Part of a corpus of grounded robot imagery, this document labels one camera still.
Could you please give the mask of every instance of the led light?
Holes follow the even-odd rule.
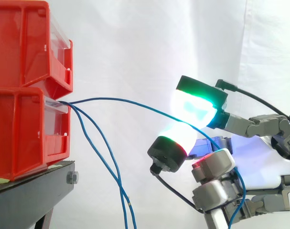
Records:
[[[164,130],[160,136],[175,141],[186,151],[187,155],[189,155],[197,140],[197,131],[186,123],[176,122],[169,126],[168,129]]]
[[[174,116],[200,129],[207,126],[217,112],[210,101],[179,90],[173,95],[172,109]]]

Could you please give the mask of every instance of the dark metal table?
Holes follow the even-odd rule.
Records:
[[[74,189],[78,174],[74,161],[61,161],[15,182],[0,184],[0,229],[49,228],[54,206]]]

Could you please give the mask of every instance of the blue cable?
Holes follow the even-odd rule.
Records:
[[[190,125],[194,130],[198,131],[199,133],[201,133],[204,137],[206,137],[214,146],[216,146],[217,149],[221,149],[220,146],[213,141],[213,139],[211,139],[206,133],[204,133],[202,130],[198,129],[197,127],[187,123],[187,122],[184,122],[176,117],[173,117],[167,113],[164,113],[162,111],[159,111],[157,109],[154,109],[150,106],[147,106],[147,105],[144,105],[144,104],[140,104],[140,103],[137,103],[137,102],[134,102],[134,101],[131,101],[131,100],[127,100],[127,99],[120,99],[120,98],[112,98],[112,97],[98,97],[98,98],[89,98],[89,99],[84,99],[84,100],[79,100],[79,101],[75,101],[75,102],[71,102],[70,104],[79,104],[79,103],[84,103],[84,102],[88,102],[88,101],[94,101],[94,100],[113,100],[113,101],[121,101],[121,102],[126,102],[126,103],[129,103],[129,104],[134,104],[134,105],[137,105],[137,106],[140,106],[140,107],[144,107],[146,109],[149,109],[151,111],[154,111],[156,113],[159,113],[163,116],[166,116],[168,118],[171,118],[175,121],[178,121],[178,122],[183,122],[183,123],[186,123],[188,125]],[[230,222],[229,222],[229,229],[231,229],[231,226],[233,224],[233,220],[236,216],[236,214],[238,213],[238,211],[242,208],[245,200],[246,200],[246,195],[247,195],[247,190],[246,190],[246,186],[245,186],[245,183],[244,183],[244,180],[243,178],[241,177],[238,169],[235,167],[234,168],[234,171],[237,173],[238,175],[238,178],[240,179],[240,182],[241,182],[241,185],[242,185],[242,188],[243,188],[243,197],[242,197],[242,200],[241,200],[241,203],[239,204],[239,206],[236,208],[235,212],[233,213],[231,219],[230,219]]]
[[[126,194],[124,188],[122,187],[122,185],[120,184],[118,178],[116,177],[116,175],[114,174],[114,172],[112,171],[112,169],[110,168],[110,166],[107,164],[107,162],[105,161],[105,159],[102,157],[102,155],[100,154],[100,152],[98,151],[98,149],[95,147],[95,145],[93,144],[92,140],[90,139],[90,137],[88,136],[87,134],[87,131],[85,129],[85,126],[84,126],[84,123],[83,123],[83,120],[82,120],[82,117],[80,116],[80,113],[78,112],[78,110],[70,103],[68,102],[64,102],[64,101],[59,101],[60,103],[63,103],[67,106],[70,106],[76,113],[76,115],[78,116],[79,118],[79,121],[80,121],[80,124],[81,124],[81,127],[82,127],[82,131],[86,137],[86,139],[88,140],[88,142],[90,143],[90,145],[92,146],[93,150],[97,153],[98,157],[101,159],[101,161],[103,162],[103,164],[105,165],[105,167],[108,169],[108,171],[110,172],[110,174],[112,175],[112,177],[115,179],[115,181],[117,182],[123,196],[125,197],[127,203],[128,203],[128,206],[129,206],[129,209],[130,209],[130,212],[131,212],[131,216],[132,216],[132,221],[133,221],[133,227],[134,229],[137,228],[136,226],[136,221],[135,221],[135,215],[134,215],[134,211],[133,211],[133,208],[132,208],[132,205],[131,205],[131,202],[129,200],[129,197],[128,195]]]
[[[102,138],[103,138],[104,142],[106,143],[107,148],[108,148],[108,150],[110,152],[111,158],[112,158],[112,160],[114,162],[114,165],[115,165],[115,168],[116,168],[116,171],[117,171],[117,177],[118,177],[119,183],[122,186],[121,176],[120,176],[120,171],[119,171],[118,164],[117,164],[116,159],[114,157],[114,154],[112,152],[111,146],[109,145],[109,143],[108,143],[105,135],[103,134],[102,130],[100,129],[98,124],[86,112],[84,112],[83,110],[81,110],[80,108],[78,108],[76,106],[74,106],[74,107],[77,109],[77,111],[81,112],[85,117],[87,117],[94,124],[96,129],[99,131],[100,135],[102,136]],[[128,229],[128,219],[127,219],[127,212],[126,212],[126,207],[125,207],[125,202],[124,202],[124,195],[122,194],[120,189],[119,189],[119,191],[120,191],[120,200],[121,200],[122,210],[124,212],[125,229]]]

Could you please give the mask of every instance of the white backdrop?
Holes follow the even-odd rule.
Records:
[[[171,95],[184,74],[210,85],[221,78],[237,83],[290,114],[289,0],[49,2],[74,42],[74,92],[66,101],[119,97],[170,112]],[[152,161],[147,150],[170,120],[120,102],[96,101],[79,107],[97,121],[111,144],[139,229],[206,228],[201,214],[149,172]],[[229,95],[227,110],[246,118],[271,113],[238,94]],[[112,164],[97,131],[89,122],[86,126]],[[54,208],[50,228],[124,228],[116,182],[86,141],[74,114],[71,132],[69,159],[76,161],[80,180]],[[161,176],[191,199],[197,187],[191,163]],[[251,227],[290,229],[290,213],[254,217],[232,228]]]

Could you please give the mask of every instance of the metal bolt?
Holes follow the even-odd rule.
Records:
[[[78,172],[75,172],[75,171],[68,172],[67,177],[66,177],[66,182],[68,184],[75,185],[78,183],[78,180],[79,180],[79,173]]]

